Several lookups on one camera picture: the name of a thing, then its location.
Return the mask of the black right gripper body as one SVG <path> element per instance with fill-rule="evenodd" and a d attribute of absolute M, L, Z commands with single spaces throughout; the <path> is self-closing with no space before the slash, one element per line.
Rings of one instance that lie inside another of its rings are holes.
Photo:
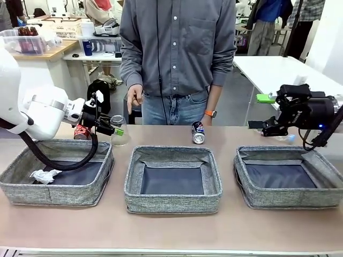
<path fill-rule="evenodd" d="M 314 96 L 292 97 L 286 111 L 286 125 L 303 130 L 323 130 L 334 114 L 332 96 L 319 97 L 319 92 L 315 92 Z"/>

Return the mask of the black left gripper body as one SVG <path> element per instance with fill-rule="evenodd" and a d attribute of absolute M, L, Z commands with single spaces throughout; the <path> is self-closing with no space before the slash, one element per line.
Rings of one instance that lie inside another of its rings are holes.
<path fill-rule="evenodd" d="M 97 108 L 95 105 L 88 106 L 84 104 L 81 123 L 84 127 L 87 128 L 94 127 L 96 133 L 107 135 L 106 126 L 103 126 L 99 123 L 100 114 L 102 113 L 99 111 L 99 108 Z"/>

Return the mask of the person's right hand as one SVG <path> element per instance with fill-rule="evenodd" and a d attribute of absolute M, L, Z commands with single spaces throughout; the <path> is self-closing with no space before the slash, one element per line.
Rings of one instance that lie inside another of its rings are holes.
<path fill-rule="evenodd" d="M 143 103 L 143 86 L 141 84 L 134 84 L 130 86 L 127 92 L 127 109 L 128 113 L 132 113 L 133 107 L 142 105 Z"/>

